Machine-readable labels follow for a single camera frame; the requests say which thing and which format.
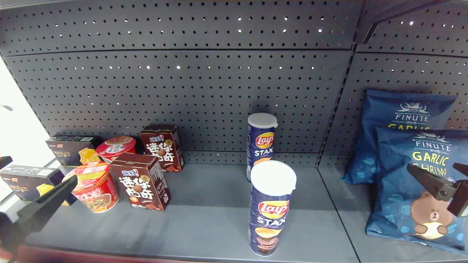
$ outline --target snack bag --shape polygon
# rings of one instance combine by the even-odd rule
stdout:
[[[379,171],[376,126],[397,130],[443,130],[456,99],[457,96],[451,95],[367,90],[354,156],[342,180],[352,184],[374,183],[374,175]]]
[[[378,197],[366,232],[467,255],[465,219],[436,200],[406,170],[411,163],[451,182],[466,179],[455,162],[468,163],[468,131],[399,131],[377,127],[381,171]]]

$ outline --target noodle cup lid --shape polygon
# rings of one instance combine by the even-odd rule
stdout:
[[[296,173],[280,161],[263,161],[250,172],[252,185],[261,193],[280,197],[290,195],[296,189]]]
[[[254,113],[247,119],[248,123],[259,129],[268,129],[278,127],[278,121],[275,116],[268,113]]]
[[[135,147],[136,140],[130,136],[119,136],[101,143],[96,148],[96,153],[104,158],[113,157],[125,153]]]
[[[78,178],[78,184],[74,191],[81,190],[94,185],[95,182],[99,181],[109,172],[109,168],[110,165],[103,161],[89,162],[70,171],[62,181],[76,175]]]

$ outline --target chip canister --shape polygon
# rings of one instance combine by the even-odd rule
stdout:
[[[249,245],[259,256],[275,252],[286,222],[296,173],[280,161],[264,161],[252,168]]]
[[[268,113],[255,113],[249,116],[247,136],[247,180],[250,181],[252,167],[268,161],[273,155],[273,139],[278,127],[276,117]]]

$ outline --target pegboard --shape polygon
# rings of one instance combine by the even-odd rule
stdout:
[[[324,154],[351,154],[365,90],[458,95],[447,129],[468,129],[468,58],[356,53],[328,134]]]
[[[382,21],[357,51],[468,57],[467,21],[468,3],[437,4]]]
[[[213,152],[184,151],[184,159],[189,163],[238,164],[245,165],[247,153],[244,152]],[[273,153],[273,159],[291,166],[316,166],[318,153]]]
[[[362,0],[82,0],[0,10],[3,56],[140,49],[346,49]]]
[[[50,135],[176,124],[183,150],[245,151],[247,117],[278,119],[276,152],[318,153],[351,51],[94,51],[6,57]]]

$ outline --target brown snack box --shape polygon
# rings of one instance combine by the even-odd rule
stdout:
[[[183,157],[175,125],[150,125],[140,132],[146,154],[159,157],[164,172],[182,172]]]
[[[110,173],[133,207],[163,211],[171,200],[156,156],[123,153],[110,164]]]

